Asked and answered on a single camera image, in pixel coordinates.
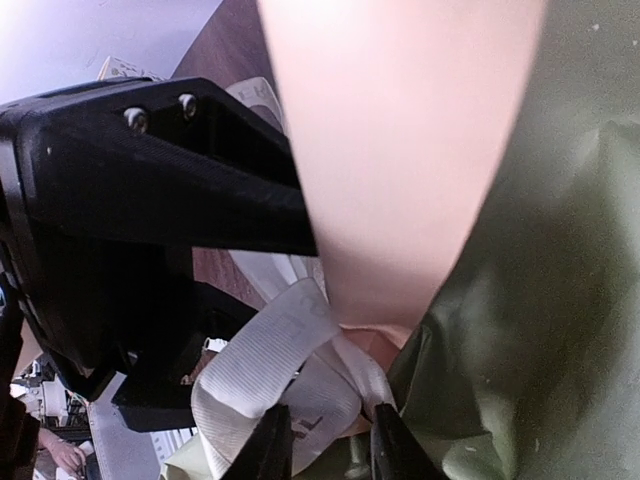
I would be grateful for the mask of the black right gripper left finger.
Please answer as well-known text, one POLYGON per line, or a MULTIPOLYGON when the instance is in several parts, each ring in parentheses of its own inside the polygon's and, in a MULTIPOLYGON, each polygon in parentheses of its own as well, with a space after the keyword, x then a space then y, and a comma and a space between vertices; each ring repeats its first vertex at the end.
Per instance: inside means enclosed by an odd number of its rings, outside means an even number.
POLYGON ((292 478, 293 431, 289 408, 267 410, 227 470, 227 480, 292 478))

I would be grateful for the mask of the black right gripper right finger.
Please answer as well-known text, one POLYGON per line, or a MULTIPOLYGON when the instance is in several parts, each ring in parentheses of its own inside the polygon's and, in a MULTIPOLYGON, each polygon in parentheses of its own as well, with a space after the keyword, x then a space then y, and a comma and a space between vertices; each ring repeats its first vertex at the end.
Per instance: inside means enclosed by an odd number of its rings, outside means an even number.
POLYGON ((370 433, 374 480, 445 480, 391 404, 374 409, 370 433))

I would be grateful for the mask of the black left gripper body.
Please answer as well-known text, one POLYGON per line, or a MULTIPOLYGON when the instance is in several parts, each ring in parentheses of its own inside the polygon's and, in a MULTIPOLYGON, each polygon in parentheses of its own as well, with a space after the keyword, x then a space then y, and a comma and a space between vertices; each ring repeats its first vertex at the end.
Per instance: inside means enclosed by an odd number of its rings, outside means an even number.
POLYGON ((161 267, 164 247, 175 245, 68 235, 30 218, 19 165, 19 109, 32 98, 1 109, 5 242, 36 336, 62 358, 65 378, 77 381, 87 369, 108 367, 121 340, 121 277, 149 278, 161 267))

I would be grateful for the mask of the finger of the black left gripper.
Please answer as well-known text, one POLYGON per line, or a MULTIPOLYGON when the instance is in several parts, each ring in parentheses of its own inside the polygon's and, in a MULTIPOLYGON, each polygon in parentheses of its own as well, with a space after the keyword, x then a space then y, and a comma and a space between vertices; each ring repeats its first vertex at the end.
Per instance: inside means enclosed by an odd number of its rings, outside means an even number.
POLYGON ((203 282, 177 279, 155 306, 144 349, 112 398, 129 429, 146 433, 191 428, 191 374, 204 341, 231 339, 257 310, 203 282))
POLYGON ((68 235, 317 252, 287 138, 202 78, 32 98, 19 165, 30 218, 68 235))

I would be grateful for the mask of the white ribbon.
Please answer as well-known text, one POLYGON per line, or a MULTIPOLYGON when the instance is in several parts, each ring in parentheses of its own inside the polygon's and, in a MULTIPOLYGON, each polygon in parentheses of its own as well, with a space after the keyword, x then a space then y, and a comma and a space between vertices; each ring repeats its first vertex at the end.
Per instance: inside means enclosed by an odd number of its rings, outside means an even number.
POLYGON ((266 306, 199 373, 191 406, 209 478, 238 465, 242 447, 267 411, 288 407, 295 474, 362 413, 394 402, 378 363, 332 318, 308 257, 233 250, 239 270, 266 306))

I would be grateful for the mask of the pink and green wrapping paper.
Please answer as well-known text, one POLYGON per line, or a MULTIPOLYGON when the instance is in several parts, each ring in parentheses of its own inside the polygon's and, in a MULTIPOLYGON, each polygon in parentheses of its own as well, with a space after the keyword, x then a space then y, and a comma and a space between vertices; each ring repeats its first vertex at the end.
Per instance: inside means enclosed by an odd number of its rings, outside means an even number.
POLYGON ((639 5, 554 1, 459 260, 396 358, 450 479, 639 475, 639 5))

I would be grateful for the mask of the person's hand in background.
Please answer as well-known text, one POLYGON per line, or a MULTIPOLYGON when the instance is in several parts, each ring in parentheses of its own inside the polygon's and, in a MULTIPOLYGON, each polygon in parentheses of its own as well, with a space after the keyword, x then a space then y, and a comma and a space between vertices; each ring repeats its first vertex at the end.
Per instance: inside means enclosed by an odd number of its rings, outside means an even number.
POLYGON ((77 446, 68 443, 55 433, 41 429, 38 433, 38 445, 46 449, 56 465, 69 475, 78 474, 86 466, 86 455, 77 446))

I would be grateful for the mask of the aluminium front rail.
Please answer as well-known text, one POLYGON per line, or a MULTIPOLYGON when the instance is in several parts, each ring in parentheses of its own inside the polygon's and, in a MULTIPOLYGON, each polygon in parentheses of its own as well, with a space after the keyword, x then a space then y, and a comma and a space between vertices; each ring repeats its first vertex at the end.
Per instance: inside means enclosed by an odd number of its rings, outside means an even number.
POLYGON ((197 434, 196 428, 138 433, 125 426, 111 399, 126 378, 116 373, 87 412, 103 479, 156 480, 161 467, 197 434))

